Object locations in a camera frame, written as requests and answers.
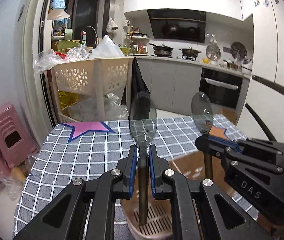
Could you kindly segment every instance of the plastic spoon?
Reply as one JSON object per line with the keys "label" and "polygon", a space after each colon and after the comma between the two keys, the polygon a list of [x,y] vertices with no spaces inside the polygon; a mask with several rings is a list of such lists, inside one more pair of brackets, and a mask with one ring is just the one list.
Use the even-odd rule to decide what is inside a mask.
{"label": "plastic spoon", "polygon": [[[196,93],[191,102],[194,124],[202,134],[208,134],[213,125],[213,111],[210,99],[203,92]],[[205,177],[213,179],[212,156],[206,153],[204,157]]]}
{"label": "plastic spoon", "polygon": [[149,161],[147,148],[153,139],[157,127],[156,109],[150,94],[140,92],[132,103],[130,112],[130,132],[139,147],[139,225],[147,224],[149,193]]}

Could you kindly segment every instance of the stacked stools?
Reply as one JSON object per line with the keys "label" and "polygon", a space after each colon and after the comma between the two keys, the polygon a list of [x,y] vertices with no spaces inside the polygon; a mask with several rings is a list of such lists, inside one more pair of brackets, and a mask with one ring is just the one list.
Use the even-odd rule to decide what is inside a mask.
{"label": "stacked stools", "polygon": [[23,163],[28,155],[38,152],[36,144],[23,127],[14,106],[11,103],[1,106],[0,178],[9,177],[10,169]]}
{"label": "stacked stools", "polygon": [[28,155],[38,153],[11,103],[0,107],[0,149],[10,168],[20,165]]}

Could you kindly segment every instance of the beige plastic basket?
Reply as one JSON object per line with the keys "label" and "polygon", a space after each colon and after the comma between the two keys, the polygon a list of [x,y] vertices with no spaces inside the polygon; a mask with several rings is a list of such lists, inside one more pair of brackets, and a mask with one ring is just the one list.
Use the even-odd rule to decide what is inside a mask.
{"label": "beige plastic basket", "polygon": [[58,90],[96,97],[102,82],[103,95],[127,83],[129,57],[102,58],[59,64],[54,67]]}
{"label": "beige plastic basket", "polygon": [[[138,188],[138,179],[135,178],[134,188]],[[138,190],[130,200],[120,200],[130,232],[136,240],[162,240],[172,235],[172,219],[170,200],[155,200],[152,197],[149,182],[149,203],[147,224],[139,226]]]}
{"label": "beige plastic basket", "polygon": [[[133,57],[96,58],[91,60],[59,64],[52,72],[55,98],[58,91],[77,93],[95,98],[98,107],[98,120],[106,121],[103,96],[127,85],[126,105],[131,106],[131,81]],[[62,116],[62,122],[74,122],[68,116]]]}

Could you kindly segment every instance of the red bowl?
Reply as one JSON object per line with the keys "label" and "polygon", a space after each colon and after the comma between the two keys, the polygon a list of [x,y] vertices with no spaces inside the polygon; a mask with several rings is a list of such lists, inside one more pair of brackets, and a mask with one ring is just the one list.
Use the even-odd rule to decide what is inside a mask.
{"label": "red bowl", "polygon": [[66,54],[56,52],[55,54],[59,55],[62,59],[65,59]]}

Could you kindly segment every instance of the countertop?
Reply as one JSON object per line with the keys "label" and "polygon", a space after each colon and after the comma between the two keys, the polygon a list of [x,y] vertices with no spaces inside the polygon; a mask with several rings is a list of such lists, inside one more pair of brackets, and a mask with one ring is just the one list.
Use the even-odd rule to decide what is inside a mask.
{"label": "countertop", "polygon": [[181,63],[187,63],[187,64],[193,64],[193,65],[198,65],[207,69],[213,69],[217,71],[221,71],[224,73],[228,73],[230,75],[242,77],[242,78],[247,78],[250,79],[251,75],[244,74],[241,71],[235,71],[232,69],[228,68],[222,68],[219,65],[213,65],[213,64],[207,64],[203,62],[196,62],[196,61],[191,61],[191,60],[186,60],[182,58],[171,58],[171,57],[156,57],[156,56],[135,56],[137,59],[151,59],[151,60],[168,60],[168,61],[175,61],[175,62],[181,62]]}

